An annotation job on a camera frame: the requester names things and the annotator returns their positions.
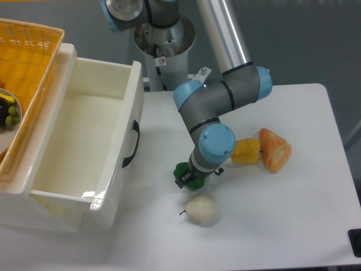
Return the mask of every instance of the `drawer handle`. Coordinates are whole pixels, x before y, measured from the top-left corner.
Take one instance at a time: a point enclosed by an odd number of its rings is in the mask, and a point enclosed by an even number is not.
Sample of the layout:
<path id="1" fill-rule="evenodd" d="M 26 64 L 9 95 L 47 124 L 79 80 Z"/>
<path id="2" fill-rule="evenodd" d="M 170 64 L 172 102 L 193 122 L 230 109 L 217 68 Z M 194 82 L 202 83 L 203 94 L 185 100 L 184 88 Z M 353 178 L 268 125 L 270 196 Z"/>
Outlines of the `drawer handle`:
<path id="1" fill-rule="evenodd" d="M 125 168 L 127 165 L 130 164 L 130 162 L 133 160 L 133 158 L 135 156 L 135 153 L 137 152 L 137 149 L 138 149 L 139 138 L 140 138 L 140 130 L 139 130 L 139 124 L 137 123 L 136 120 L 133 121 L 133 130 L 135 130 L 137 132 L 137 134 L 138 134 L 137 143 L 135 144 L 135 148 L 134 148 L 134 151 L 133 151 L 132 155 L 130 155 L 129 157 L 124 158 L 123 165 L 122 165 L 123 168 Z"/>

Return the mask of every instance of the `white pear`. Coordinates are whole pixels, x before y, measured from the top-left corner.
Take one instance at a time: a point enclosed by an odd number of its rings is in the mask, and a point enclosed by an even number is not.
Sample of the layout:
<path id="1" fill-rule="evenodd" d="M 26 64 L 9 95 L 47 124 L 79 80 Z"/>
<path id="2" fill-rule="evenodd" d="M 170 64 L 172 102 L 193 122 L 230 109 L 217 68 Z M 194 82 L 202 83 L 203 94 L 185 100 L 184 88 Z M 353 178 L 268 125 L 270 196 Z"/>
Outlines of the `white pear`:
<path id="1" fill-rule="evenodd" d="M 218 204 L 210 195 L 199 194 L 187 203 L 183 212 L 196 220 L 207 221 L 218 212 Z"/>

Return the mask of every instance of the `orange bread roll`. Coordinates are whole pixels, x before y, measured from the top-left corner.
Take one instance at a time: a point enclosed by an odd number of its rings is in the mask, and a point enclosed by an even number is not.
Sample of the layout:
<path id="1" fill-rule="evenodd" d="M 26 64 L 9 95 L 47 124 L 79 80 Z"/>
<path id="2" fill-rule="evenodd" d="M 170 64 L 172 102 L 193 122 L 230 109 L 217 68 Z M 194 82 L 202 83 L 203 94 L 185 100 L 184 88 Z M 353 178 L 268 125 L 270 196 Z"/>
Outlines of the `orange bread roll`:
<path id="1" fill-rule="evenodd" d="M 289 159 L 292 152 L 291 145 L 266 128 L 259 131 L 258 137 L 263 164 L 270 172 L 277 173 Z"/>

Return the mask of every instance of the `yellow basket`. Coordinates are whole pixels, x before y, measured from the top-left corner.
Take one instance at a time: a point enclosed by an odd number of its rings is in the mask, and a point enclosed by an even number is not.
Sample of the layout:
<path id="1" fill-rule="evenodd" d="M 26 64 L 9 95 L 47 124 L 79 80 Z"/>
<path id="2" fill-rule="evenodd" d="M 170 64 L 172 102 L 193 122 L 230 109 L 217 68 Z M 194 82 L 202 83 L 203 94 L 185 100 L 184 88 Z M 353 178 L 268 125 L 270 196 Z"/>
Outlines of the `yellow basket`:
<path id="1" fill-rule="evenodd" d="M 23 111 L 19 130 L 0 163 L 0 174 L 16 165 L 41 105 L 44 88 L 65 31 L 0 18 L 0 77 Z"/>

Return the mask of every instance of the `blue joint cap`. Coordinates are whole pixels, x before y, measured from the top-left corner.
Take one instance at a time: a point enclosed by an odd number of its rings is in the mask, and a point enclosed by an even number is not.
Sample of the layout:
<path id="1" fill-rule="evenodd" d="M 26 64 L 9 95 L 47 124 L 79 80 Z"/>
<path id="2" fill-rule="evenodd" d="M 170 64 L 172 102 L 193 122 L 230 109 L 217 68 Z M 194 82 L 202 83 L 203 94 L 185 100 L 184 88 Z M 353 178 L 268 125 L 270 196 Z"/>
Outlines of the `blue joint cap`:
<path id="1" fill-rule="evenodd" d="M 258 101 L 270 95 L 272 91 L 272 78 L 266 68 L 257 66 L 256 69 L 259 73 L 259 93 L 256 100 Z"/>
<path id="2" fill-rule="evenodd" d="M 180 86 L 178 86 L 174 93 L 173 99 L 175 101 L 175 105 L 177 106 L 178 112 L 181 110 L 183 103 L 193 94 L 194 91 L 202 87 L 202 83 L 199 80 L 191 80 L 187 81 Z"/>
<path id="3" fill-rule="evenodd" d="M 107 4 L 105 3 L 105 0 L 100 0 L 100 4 L 101 4 L 103 12 L 105 14 L 105 18 L 107 18 L 108 24 L 111 27 L 111 30 L 113 32 L 120 32 L 120 29 L 116 27 L 116 25 L 114 24 L 111 16 L 109 15 L 109 12 L 108 12 L 108 9 L 107 9 Z"/>
<path id="4" fill-rule="evenodd" d="M 233 131 L 221 123 L 207 126 L 199 138 L 199 150 L 203 157 L 213 163 L 222 164 L 236 147 Z"/>

